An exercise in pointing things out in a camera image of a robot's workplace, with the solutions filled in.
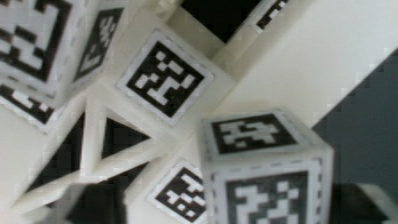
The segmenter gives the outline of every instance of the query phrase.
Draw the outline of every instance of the black and white square pattern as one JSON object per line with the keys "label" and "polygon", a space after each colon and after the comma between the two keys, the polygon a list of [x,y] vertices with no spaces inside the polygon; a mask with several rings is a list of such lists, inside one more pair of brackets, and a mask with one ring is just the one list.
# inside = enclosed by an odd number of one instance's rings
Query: black and white square pattern
{"label": "black and white square pattern", "polygon": [[49,81],[72,4],[65,0],[0,1],[0,72],[13,79]]}
{"label": "black and white square pattern", "polygon": [[99,11],[86,41],[74,81],[79,80],[102,64],[115,28],[120,20],[122,8]]}
{"label": "black and white square pattern", "polygon": [[296,144],[291,131],[275,114],[212,122],[211,133],[220,155]]}
{"label": "black and white square pattern", "polygon": [[204,187],[196,168],[180,161],[156,186],[147,200],[184,224],[204,221]]}
{"label": "black and white square pattern", "polygon": [[305,224],[307,172],[234,180],[225,190],[230,224]]}
{"label": "black and white square pattern", "polygon": [[116,83],[168,125],[186,113],[212,74],[156,30]]}
{"label": "black and white square pattern", "polygon": [[262,17],[260,19],[257,20],[255,22],[255,27],[259,28],[259,30],[264,30],[264,27],[269,23],[269,21],[273,20],[285,4],[287,4],[287,1],[289,0],[271,0],[271,4],[269,6],[266,7],[266,11],[262,13]]}
{"label": "black and white square pattern", "polygon": [[212,174],[218,224],[317,223],[319,160],[305,159],[250,166]]}
{"label": "black and white square pattern", "polygon": [[47,133],[56,122],[61,108],[52,109],[19,91],[0,83],[0,104],[15,112],[36,129]]}

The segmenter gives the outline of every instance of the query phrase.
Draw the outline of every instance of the white cube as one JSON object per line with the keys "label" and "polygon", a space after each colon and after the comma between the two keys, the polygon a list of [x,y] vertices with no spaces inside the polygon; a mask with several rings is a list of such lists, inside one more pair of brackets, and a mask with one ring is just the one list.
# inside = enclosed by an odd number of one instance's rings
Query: white cube
{"label": "white cube", "polygon": [[99,82],[156,126],[186,139],[234,80],[145,10],[131,20],[115,51],[116,65],[106,67]]}
{"label": "white cube", "polygon": [[56,107],[106,61],[125,0],[0,2],[0,80]]}
{"label": "white cube", "polygon": [[331,150],[282,109],[204,120],[209,223],[326,223]]}

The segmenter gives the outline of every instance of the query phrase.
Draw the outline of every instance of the gray surface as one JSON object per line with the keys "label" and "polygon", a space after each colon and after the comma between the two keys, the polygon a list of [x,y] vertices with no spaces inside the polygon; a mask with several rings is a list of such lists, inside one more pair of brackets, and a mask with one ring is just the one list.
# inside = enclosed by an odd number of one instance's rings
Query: gray surface
{"label": "gray surface", "polygon": [[335,149],[333,181],[376,184],[398,202],[398,52],[314,131]]}

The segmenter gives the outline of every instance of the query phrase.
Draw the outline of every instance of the black triangle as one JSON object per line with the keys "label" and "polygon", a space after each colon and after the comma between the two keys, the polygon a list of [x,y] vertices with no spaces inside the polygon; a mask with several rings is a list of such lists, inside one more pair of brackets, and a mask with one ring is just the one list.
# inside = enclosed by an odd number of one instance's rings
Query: black triangle
{"label": "black triangle", "polygon": [[104,136],[102,136],[102,153],[100,158],[113,155],[125,148],[148,139],[148,136],[132,130],[125,125],[106,119]]}
{"label": "black triangle", "polygon": [[106,181],[84,187],[65,215],[70,223],[125,224],[124,190],[145,165],[140,165]]}
{"label": "black triangle", "polygon": [[47,161],[45,167],[40,170],[40,174],[28,186],[26,192],[79,169],[83,120],[84,114],[81,114],[77,118],[67,137]]}

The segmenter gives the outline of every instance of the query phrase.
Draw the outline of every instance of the white surface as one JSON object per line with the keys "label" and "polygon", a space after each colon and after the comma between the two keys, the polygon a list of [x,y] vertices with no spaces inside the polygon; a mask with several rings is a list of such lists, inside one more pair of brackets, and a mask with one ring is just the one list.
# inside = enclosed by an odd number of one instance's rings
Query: white surface
{"label": "white surface", "polygon": [[[129,21],[140,10],[134,6],[152,5],[152,1],[136,0],[132,4]],[[216,113],[283,105],[305,124],[314,125],[398,46],[395,11],[394,0],[291,1],[283,17],[275,18],[241,57],[228,64],[220,63],[232,76],[243,78]],[[124,44],[116,46],[116,49],[125,48],[120,60],[131,49]],[[118,75],[124,67],[113,70]],[[15,223],[10,204],[49,137],[3,107],[0,123],[0,176],[5,177],[0,179],[0,223]],[[173,152],[150,163],[147,178],[136,180],[129,189],[136,196],[129,198],[131,223],[175,223],[141,199],[173,161],[184,158],[193,165],[198,162],[193,148]]]}

